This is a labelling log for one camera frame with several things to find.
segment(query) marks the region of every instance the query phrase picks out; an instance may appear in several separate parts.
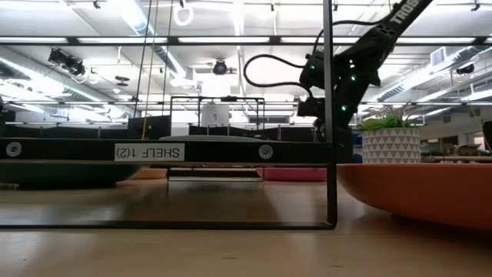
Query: black metal frame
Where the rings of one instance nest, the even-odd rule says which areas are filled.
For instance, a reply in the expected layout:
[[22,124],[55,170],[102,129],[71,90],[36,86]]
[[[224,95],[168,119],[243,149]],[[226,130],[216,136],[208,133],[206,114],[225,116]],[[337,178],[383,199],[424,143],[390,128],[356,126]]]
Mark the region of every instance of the black metal frame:
[[[325,44],[325,83],[331,84],[332,67],[332,0],[324,0],[324,41]],[[82,44],[76,37],[63,37],[68,43],[51,44],[51,46],[125,46],[123,43],[96,43]],[[156,45],[312,45],[312,43],[282,43],[280,36],[269,36],[268,43],[180,43],[178,37],[167,37],[168,42]],[[132,46],[150,46],[151,41],[141,44],[126,44]],[[47,45],[43,43],[8,43],[0,45]],[[135,222],[135,221],[107,221],[107,222],[85,222],[83,224],[66,224],[54,222],[53,225],[0,225],[3,229],[289,229],[289,230],[319,230],[333,229],[337,224],[337,157],[336,136],[332,123],[332,87],[325,89],[326,97],[326,126],[327,143],[323,142],[174,142],[184,144],[184,162],[120,162],[138,164],[166,164],[166,165],[194,165],[194,164],[236,164],[256,166],[319,166],[327,169],[327,218],[325,222]],[[116,163],[115,155],[117,143],[162,143],[168,144],[173,141],[132,141],[132,140],[86,140],[86,139],[28,139],[28,138],[0,138],[0,163],[2,162],[41,162],[41,163]],[[21,152],[12,157],[12,150]],[[262,146],[271,147],[273,155],[267,161],[258,153]]]
[[200,122],[200,114],[201,114],[201,102],[203,100],[221,100],[221,102],[230,102],[230,103],[235,103],[238,100],[253,100],[256,102],[256,130],[258,131],[260,129],[260,115],[258,112],[260,111],[260,103],[263,105],[263,134],[264,134],[264,112],[265,112],[265,101],[264,98],[262,97],[234,97],[234,98],[228,98],[228,97],[211,97],[211,96],[172,96],[171,101],[169,102],[169,135],[171,134],[172,130],[172,106],[174,99],[197,99],[198,100],[198,127],[200,127],[201,122]]
[[[282,38],[313,38],[313,35],[242,35],[239,38],[268,38],[266,42],[181,42],[180,38],[196,38],[200,40],[200,38],[238,38],[233,35],[210,35],[210,36],[156,36],[157,40],[162,40],[165,38],[166,42],[155,42],[153,43],[152,39],[149,39],[147,42],[88,42],[81,43],[79,39],[81,38],[141,38],[138,36],[0,36],[0,38],[64,38],[66,42],[0,42],[0,45],[10,45],[10,46],[204,46],[204,45],[242,45],[242,46],[302,46],[302,45],[313,45],[313,42],[283,42]],[[356,39],[359,37],[349,36],[349,35],[337,35],[335,38],[349,38]],[[476,35],[467,35],[467,36],[402,36],[401,38],[472,38],[471,42],[454,42],[449,40],[448,42],[397,42],[396,46],[478,46],[478,45],[490,45],[492,46],[492,36],[476,36]],[[351,46],[354,42],[335,42],[333,46]]]
[[[115,161],[120,153],[118,143],[184,145],[183,162],[120,162]],[[265,159],[260,151],[271,147],[272,155]],[[156,165],[256,165],[282,167],[326,167],[327,157],[333,149],[327,143],[310,142],[180,142],[145,140],[104,139],[43,139],[0,138],[0,163],[52,163],[52,164],[156,164]],[[336,195],[330,195],[335,201]],[[336,218],[327,210],[329,219]],[[139,222],[139,221],[87,221],[50,222],[49,225],[2,225],[0,229],[332,229],[334,223],[326,222]]]

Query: air conditioning unit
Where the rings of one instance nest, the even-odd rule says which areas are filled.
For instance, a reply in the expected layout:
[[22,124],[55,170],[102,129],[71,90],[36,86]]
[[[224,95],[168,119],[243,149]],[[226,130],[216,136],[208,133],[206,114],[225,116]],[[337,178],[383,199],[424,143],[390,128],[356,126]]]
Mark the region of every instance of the air conditioning unit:
[[447,48],[444,46],[430,54],[430,63],[432,66],[440,65],[446,61],[446,57]]

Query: orange platform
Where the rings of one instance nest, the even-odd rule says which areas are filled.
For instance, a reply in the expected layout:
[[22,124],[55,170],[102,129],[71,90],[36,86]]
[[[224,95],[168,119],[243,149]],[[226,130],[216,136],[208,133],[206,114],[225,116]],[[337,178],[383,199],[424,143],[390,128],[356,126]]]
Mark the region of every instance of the orange platform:
[[492,230],[492,164],[338,165],[338,181],[372,207],[469,229]]
[[168,174],[167,169],[140,169],[138,173],[133,176],[133,180],[152,180],[152,179],[166,179]]

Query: pink platform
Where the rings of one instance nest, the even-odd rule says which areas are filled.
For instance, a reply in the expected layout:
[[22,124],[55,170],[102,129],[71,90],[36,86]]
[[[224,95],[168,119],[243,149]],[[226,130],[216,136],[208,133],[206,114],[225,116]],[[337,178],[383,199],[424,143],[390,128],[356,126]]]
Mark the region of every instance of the pink platform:
[[282,182],[323,182],[326,181],[326,169],[310,168],[259,168],[256,172],[265,181]]

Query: hanging cable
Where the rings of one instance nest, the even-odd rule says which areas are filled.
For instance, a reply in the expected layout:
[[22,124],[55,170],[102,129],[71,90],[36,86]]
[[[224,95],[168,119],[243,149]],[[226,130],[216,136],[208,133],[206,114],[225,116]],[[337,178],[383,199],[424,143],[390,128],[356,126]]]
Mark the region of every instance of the hanging cable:
[[[150,0],[150,2],[148,4],[149,4],[149,7],[151,7],[152,6],[152,0]],[[147,38],[148,38],[148,26],[151,24],[151,10],[152,10],[152,8],[148,9],[147,25],[145,26],[145,40],[144,40],[144,42],[147,42]],[[145,48],[146,47],[144,46],[142,51],[141,51],[140,72],[138,74],[137,97],[135,98],[135,110],[133,111],[133,118],[137,117],[138,96],[140,95],[141,73],[144,69]]]
[[[154,18],[154,22],[157,22],[158,14],[159,14],[159,0],[157,0],[157,5],[155,7],[155,18]],[[151,47],[151,49],[154,49],[154,47],[155,47],[155,36],[156,35],[157,35],[157,32],[154,32],[154,35],[152,37],[152,47]],[[149,73],[148,73],[147,97],[145,99],[144,128],[143,128],[143,131],[141,133],[141,139],[142,140],[144,140],[144,138],[145,138],[145,131],[147,131],[148,95],[151,93],[151,81],[152,81],[152,68],[153,68],[153,65],[154,65],[154,53],[155,53],[155,51],[152,51],[152,53],[151,53],[151,68],[150,68]]]
[[[340,21],[334,22],[333,23],[333,26],[335,26],[335,25],[346,25],[346,24],[372,26],[372,25],[377,25],[377,24],[382,23],[382,21],[384,21],[385,19],[387,19],[389,16],[391,16],[391,14],[386,15],[384,18],[382,18],[382,19],[380,19],[380,20],[378,20],[376,22],[363,22],[363,21],[358,21],[358,20],[340,20]],[[321,30],[319,32],[319,34],[317,35],[316,40],[314,41],[312,55],[314,55],[314,53],[316,52],[317,44],[318,44],[318,42],[320,40],[320,37],[323,35],[323,32],[324,32],[324,30]],[[309,97],[313,97],[312,91],[309,88],[307,88],[304,85],[302,85],[300,82],[276,82],[276,83],[270,83],[270,84],[259,84],[257,82],[253,82],[248,77],[247,69],[248,69],[249,64],[251,62],[253,62],[254,60],[258,59],[258,58],[272,58],[274,60],[277,60],[279,62],[283,62],[284,64],[289,65],[289,66],[292,66],[292,67],[295,67],[295,68],[303,68],[304,67],[303,65],[295,65],[292,62],[289,62],[287,60],[284,60],[282,58],[277,57],[276,55],[269,55],[269,54],[256,55],[256,56],[250,58],[246,62],[246,64],[244,65],[244,72],[243,72],[244,79],[246,79],[246,81],[250,85],[253,85],[253,86],[257,87],[257,88],[273,88],[273,87],[278,87],[278,86],[283,86],[283,85],[295,85],[295,86],[298,86],[298,87],[303,88],[309,94]]]
[[248,74],[247,74],[248,66],[251,64],[251,62],[253,62],[255,59],[258,59],[258,58],[272,58],[274,60],[277,60],[279,62],[283,62],[284,64],[295,67],[295,68],[303,68],[304,67],[303,65],[295,65],[289,61],[286,61],[282,58],[277,57],[276,55],[270,55],[270,54],[256,55],[255,57],[250,58],[246,62],[246,64],[244,65],[243,75],[244,75],[244,78],[246,79],[246,82],[248,82],[250,85],[253,85],[257,88],[273,88],[273,87],[278,87],[278,86],[282,86],[282,85],[296,85],[298,87],[305,89],[307,91],[307,93],[309,94],[309,96],[313,97],[313,93],[311,92],[311,90],[309,88],[304,87],[299,82],[277,82],[277,83],[271,83],[271,84],[258,84],[256,82],[253,82],[252,80],[250,80],[248,77]]

